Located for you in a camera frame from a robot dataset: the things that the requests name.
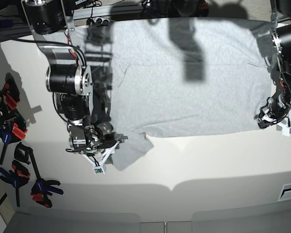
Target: gray fabric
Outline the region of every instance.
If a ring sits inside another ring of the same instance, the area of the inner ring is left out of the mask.
[[[113,55],[111,124],[129,137],[112,156],[114,165],[125,169],[152,148],[145,133],[257,130],[254,117],[271,91],[268,30],[266,22],[211,18],[109,26],[111,43],[102,50]]]

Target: cable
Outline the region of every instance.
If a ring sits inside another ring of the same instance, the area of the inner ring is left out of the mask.
[[[60,117],[60,118],[65,122],[65,123],[67,123],[67,124],[69,124],[69,125],[73,125],[73,126],[79,128],[79,129],[84,130],[84,128],[83,128],[82,126],[75,125],[75,124],[69,122],[68,120],[66,120],[65,118],[63,118],[62,115],[60,115],[60,113],[59,113],[58,110],[57,110],[57,107],[56,107],[56,104],[55,104],[55,93],[54,93],[54,92],[53,92],[52,98],[53,98],[54,109],[55,109],[57,115],[58,115],[58,116],[59,116],[59,117]]]
[[[77,149],[75,149],[75,150],[72,150],[72,149],[70,149],[70,148],[67,148],[67,149],[65,149],[65,151],[67,151],[68,153],[77,153],[77,152],[80,152],[80,151],[84,150],[84,149],[87,148],[87,147],[88,147],[88,146],[79,147],[79,148],[77,148]]]
[[[93,0],[90,4],[93,4],[92,6],[88,6],[85,8],[93,8],[93,7],[100,7],[102,6],[102,2],[100,0]]]
[[[287,86],[288,86],[288,89],[289,89],[289,91],[290,91],[290,94],[291,94],[291,88],[290,88],[290,86],[289,86],[289,84],[288,84],[288,82],[287,82],[287,80],[286,80],[286,77],[285,77],[285,75],[282,75],[282,77],[284,78],[284,82],[287,84]]]
[[[76,46],[70,45],[70,44],[65,44],[65,43],[61,43],[61,42],[56,42],[56,41],[43,41],[43,40],[24,40],[24,39],[19,39],[19,38],[15,38],[15,37],[11,37],[8,35],[2,35],[0,34],[1,38],[6,38],[9,40],[14,40],[14,41],[18,41],[18,42],[25,42],[25,43],[35,43],[35,44],[48,44],[48,45],[59,45],[59,46],[69,46],[71,48],[73,48],[75,50],[75,52],[78,53],[78,55],[81,58],[82,64],[84,66],[87,66],[86,64],[86,59],[85,59],[85,55],[83,53],[83,51]]]
[[[71,42],[69,36],[64,32],[65,36],[67,37],[67,44],[70,44],[69,42]],[[75,53],[73,53],[71,50],[69,50],[69,53],[76,59],[76,64],[77,64],[77,56]]]
[[[3,15],[0,15],[0,17],[17,17],[17,18],[21,18],[20,16],[17,16],[17,15],[14,15],[14,16],[3,16]]]
[[[102,2],[99,1],[99,0],[93,0],[92,4],[93,4],[93,6],[85,7],[85,8],[90,8],[90,7],[92,8],[91,16],[89,17],[90,19],[93,17],[93,8],[94,8],[94,7],[102,6]]]
[[[285,118],[288,119],[288,127],[291,127],[291,121],[290,121],[290,118],[288,116],[286,116]]]
[[[95,163],[96,166],[100,166],[99,162],[97,161],[97,159],[93,155],[91,155],[89,157],[92,157],[94,159],[94,163]]]

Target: clamp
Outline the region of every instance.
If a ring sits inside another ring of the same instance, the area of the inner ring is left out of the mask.
[[[0,157],[0,165],[2,165],[8,145],[23,140],[27,126],[25,119],[16,109],[20,101],[19,89],[10,73],[6,74],[0,97],[2,98],[0,103],[0,138],[4,143]]]
[[[6,183],[11,184],[15,188],[16,205],[17,207],[19,207],[19,188],[28,183],[30,173],[22,164],[20,164],[16,160],[13,161],[12,168],[15,170],[14,172],[11,170],[7,172],[2,167],[0,167],[0,173],[2,174],[2,176],[0,176],[0,179]]]
[[[3,164],[8,145],[23,140],[27,132],[26,121],[19,112],[15,109],[12,115],[12,119],[0,126],[0,138],[4,143],[0,157],[0,165]]]
[[[52,185],[60,185],[60,182],[55,180],[46,181],[42,178],[37,179],[30,193],[30,195],[33,196],[32,200],[47,208],[51,208],[52,202],[48,198],[48,195],[52,196],[53,194],[51,192],[60,195],[64,194],[63,190],[53,187]]]
[[[43,205],[47,208],[51,208],[52,202],[48,198],[48,196],[53,195],[51,192],[57,193],[60,195],[64,194],[63,190],[53,187],[52,185],[60,185],[61,183],[55,180],[46,181],[42,179],[40,176],[37,163],[35,161],[33,149],[30,147],[24,146],[20,142],[15,148],[14,158],[23,163],[30,164],[29,157],[31,159],[31,163],[32,163],[35,175],[37,177],[37,180],[35,181],[35,184],[33,185],[31,189],[31,193],[30,193],[30,195],[32,196],[32,200],[34,200],[38,204]]]

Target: black cable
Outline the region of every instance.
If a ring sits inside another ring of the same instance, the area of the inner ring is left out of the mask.
[[[84,128],[83,128],[82,126],[75,125],[75,124],[69,122],[68,120],[66,120],[65,118],[63,118],[62,115],[60,115],[60,113],[59,113],[58,110],[57,110],[56,104],[55,104],[55,93],[54,93],[54,92],[53,92],[52,98],[53,98],[54,109],[55,109],[57,115],[58,115],[58,116],[59,116],[59,117],[60,117],[60,118],[65,122],[65,123],[70,124],[70,125],[73,125],[73,126],[79,128],[79,129],[82,129],[82,130],[83,130]]]
[[[275,119],[276,121],[272,122],[272,124],[276,125],[276,124],[280,123],[284,118],[287,117],[287,115],[289,114],[289,111],[290,111],[290,106],[288,106],[286,108],[286,111],[284,112],[283,116],[281,118],[279,118],[279,119]]]
[[[291,88],[290,88],[290,86],[289,86],[289,84],[288,84],[288,82],[287,82],[287,80],[286,80],[286,77],[285,77],[285,75],[284,74],[280,74],[280,76],[282,75],[282,77],[284,78],[284,82],[287,84],[287,86],[288,86],[288,89],[289,89],[289,91],[290,91],[290,94],[291,94]]]
[[[290,118],[288,116],[286,116],[285,118],[288,118],[288,127],[291,127],[291,121]]]
[[[99,1],[99,0],[93,0],[91,4],[93,4],[93,5],[92,6],[85,7],[85,8],[93,8],[93,7],[100,7],[100,6],[102,6],[102,2]]]
[[[92,7],[92,12],[91,12],[91,16],[90,16],[90,18],[93,17],[93,8],[94,8],[94,6]]]
[[[94,159],[94,163],[96,166],[100,166],[99,162],[97,161],[97,159],[94,156],[91,156]]]
[[[17,18],[21,18],[20,16],[17,16],[17,15],[14,15],[14,16],[3,16],[3,15],[0,15],[0,17],[17,17]]]
[[[72,43],[71,40],[70,40],[70,37],[69,37],[65,32],[64,32],[64,34],[65,34],[65,36],[67,37],[68,41],[69,41],[70,43]],[[69,53],[71,54],[71,56],[73,56],[73,57],[75,58],[75,55],[72,53],[71,50],[69,50]]]
[[[77,148],[77,149],[75,149],[75,150],[72,150],[72,149],[65,149],[65,151],[68,152],[68,153],[78,153],[78,152],[84,150],[85,148],[87,148],[87,146],[80,147],[80,148]]]
[[[18,41],[18,42],[25,42],[25,43],[35,43],[35,44],[48,44],[48,45],[59,45],[59,46],[69,46],[71,48],[73,48],[75,50],[75,52],[78,53],[78,55],[80,56],[82,63],[87,66],[86,64],[86,59],[85,59],[85,55],[83,53],[83,51],[76,46],[73,45],[69,45],[69,44],[65,44],[65,43],[61,43],[61,42],[56,42],[56,41],[43,41],[43,40],[24,40],[24,39],[19,39],[19,38],[15,38],[15,37],[11,37],[8,35],[2,35],[0,34],[1,38],[6,38],[9,40],[14,40],[14,41]]]

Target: white table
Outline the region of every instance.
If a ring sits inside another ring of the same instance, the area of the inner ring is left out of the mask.
[[[23,143],[33,148],[41,176],[60,180],[65,192],[51,197],[53,209],[133,213],[142,222],[190,221],[197,211],[277,202],[282,185],[291,183],[291,137],[283,137],[276,126],[227,135],[151,138],[155,148],[126,170],[107,165],[107,174],[96,176],[85,158],[65,152],[68,132],[45,87],[47,68],[35,44],[0,44],[0,84],[6,72],[19,74],[15,79],[24,92],[18,109],[36,121],[29,124]],[[36,106],[42,111],[31,114]],[[11,168],[15,146],[8,147],[4,169]],[[26,167],[32,176],[20,189],[18,211],[32,212],[43,206],[31,200],[35,178],[32,166]],[[14,189],[4,186],[16,206]]]

